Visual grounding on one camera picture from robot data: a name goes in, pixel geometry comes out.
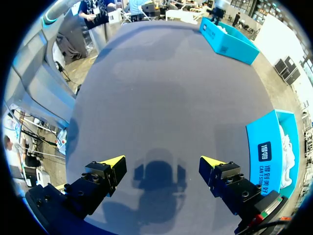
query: white wall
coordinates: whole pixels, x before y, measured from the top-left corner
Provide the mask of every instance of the white wall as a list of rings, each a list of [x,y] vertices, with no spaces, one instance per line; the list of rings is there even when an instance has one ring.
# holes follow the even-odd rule
[[[304,55],[295,33],[270,14],[266,16],[254,44],[273,66],[287,56],[297,64]]]
[[[301,104],[308,101],[309,106],[307,111],[310,113],[311,117],[313,117],[313,87],[304,69],[300,65],[297,67],[300,72],[300,77],[294,81],[292,87],[294,91],[296,91]]]
[[[288,56],[297,65],[300,77],[292,84],[299,101],[309,102],[307,111],[313,117],[313,87],[299,61],[304,52],[295,33],[284,23],[268,14],[263,26],[256,37],[254,44],[274,66],[279,59],[285,60]]]

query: blue cardboard box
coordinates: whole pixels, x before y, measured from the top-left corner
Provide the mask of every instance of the blue cardboard box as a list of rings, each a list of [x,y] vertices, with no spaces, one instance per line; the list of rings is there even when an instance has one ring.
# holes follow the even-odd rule
[[[251,65],[260,51],[241,32],[234,27],[219,22],[219,25],[227,31],[225,34],[209,18],[203,18],[200,25],[200,32],[210,43],[213,50],[236,60]]]

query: person in dark shirt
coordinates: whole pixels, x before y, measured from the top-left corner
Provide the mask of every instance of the person in dark shirt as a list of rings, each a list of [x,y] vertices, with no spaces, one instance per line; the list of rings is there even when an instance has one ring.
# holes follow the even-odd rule
[[[79,16],[84,18],[94,47],[100,51],[111,38],[111,28],[106,0],[84,0],[79,6]]]
[[[238,13],[236,14],[236,16],[235,16],[235,20],[234,20],[234,23],[233,23],[233,27],[236,26],[236,24],[238,23],[239,19],[240,19],[240,12],[238,12]]]

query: wire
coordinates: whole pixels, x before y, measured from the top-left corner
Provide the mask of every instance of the wire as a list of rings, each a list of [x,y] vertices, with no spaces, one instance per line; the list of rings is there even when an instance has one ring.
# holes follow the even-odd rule
[[[46,126],[46,128],[48,128],[50,130],[50,132],[52,134],[54,134],[54,136],[57,138],[57,142],[61,143],[61,141],[59,140],[58,136],[44,123],[44,126]]]
[[[66,70],[65,70],[65,69],[63,69],[62,73],[65,75],[65,77],[67,77],[67,78],[68,78],[68,81],[69,81],[69,82],[72,82],[72,83],[76,84],[77,86],[79,86],[79,85],[80,85],[80,84],[78,84],[78,83],[76,83],[76,82],[73,82],[73,81],[69,78],[68,74],[67,74],[67,73],[65,73],[64,71],[66,71]]]
[[[45,142],[46,144],[49,144],[47,141],[45,141],[44,139],[42,139],[39,135],[37,135],[35,132],[33,132],[31,129],[29,129],[25,124],[22,124],[22,126],[26,127],[32,134],[34,134],[35,136],[37,136],[38,139],[40,139],[41,141]],[[53,146],[51,144],[49,144],[51,147],[55,148],[59,153],[61,153],[59,151],[59,149],[56,146]]]
[[[31,152],[41,153],[41,154],[45,154],[45,155],[49,155],[49,156],[53,156],[53,157],[65,159],[64,157],[61,157],[61,156],[57,156],[57,155],[53,155],[53,154],[48,154],[48,153],[43,153],[43,152],[35,151],[35,150],[29,149],[29,148],[25,148],[25,147],[23,147],[23,146],[21,146],[21,147],[24,148],[24,149],[30,150]]]
[[[267,224],[261,224],[261,225],[258,225],[256,227],[250,227],[248,229],[242,230],[240,233],[237,233],[236,235],[241,235],[241,234],[250,235],[250,234],[253,234],[253,233],[255,233],[255,232],[257,232],[257,231],[259,231],[261,229],[273,227],[273,226],[276,226],[276,225],[288,224],[288,223],[289,223],[289,221],[277,220],[277,221],[270,222],[270,223],[267,223]]]

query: gray tablecloth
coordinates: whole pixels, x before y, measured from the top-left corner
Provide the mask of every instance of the gray tablecloth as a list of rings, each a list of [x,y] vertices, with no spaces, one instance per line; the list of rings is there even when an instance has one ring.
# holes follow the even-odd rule
[[[216,54],[177,22],[122,26],[78,94],[67,132],[67,180],[126,155],[112,198],[85,220],[117,234],[233,234],[240,222],[198,173],[206,155],[249,178],[245,126],[273,106],[252,66]]]

